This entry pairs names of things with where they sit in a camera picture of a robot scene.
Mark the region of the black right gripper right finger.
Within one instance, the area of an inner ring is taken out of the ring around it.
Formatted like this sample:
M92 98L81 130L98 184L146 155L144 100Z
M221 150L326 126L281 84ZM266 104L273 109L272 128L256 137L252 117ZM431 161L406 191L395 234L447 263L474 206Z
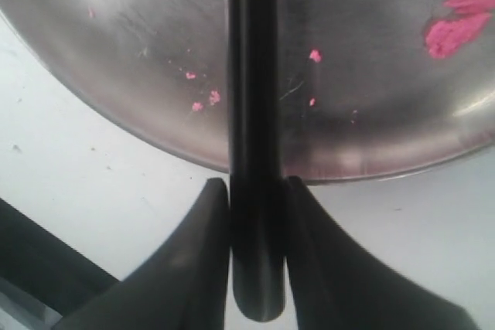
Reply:
M457 304L365 250L297 177L285 181L286 258L300 329L476 329Z

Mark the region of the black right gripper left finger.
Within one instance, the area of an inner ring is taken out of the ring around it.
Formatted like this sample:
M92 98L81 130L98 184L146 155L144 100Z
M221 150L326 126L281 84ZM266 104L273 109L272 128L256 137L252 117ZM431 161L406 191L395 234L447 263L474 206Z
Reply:
M57 329L222 329L229 206L209 179L169 239L126 279L63 317Z

